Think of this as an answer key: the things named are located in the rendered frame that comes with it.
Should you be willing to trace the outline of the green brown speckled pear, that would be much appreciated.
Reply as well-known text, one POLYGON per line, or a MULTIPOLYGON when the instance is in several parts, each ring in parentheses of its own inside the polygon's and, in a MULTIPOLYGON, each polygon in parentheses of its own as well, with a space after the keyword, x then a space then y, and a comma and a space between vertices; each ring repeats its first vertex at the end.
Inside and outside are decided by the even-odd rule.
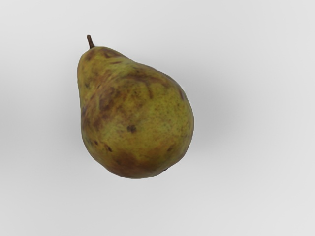
POLYGON ((121 177, 161 174, 192 141, 194 115, 184 90, 170 76, 87 40, 77 83, 88 153, 121 177))

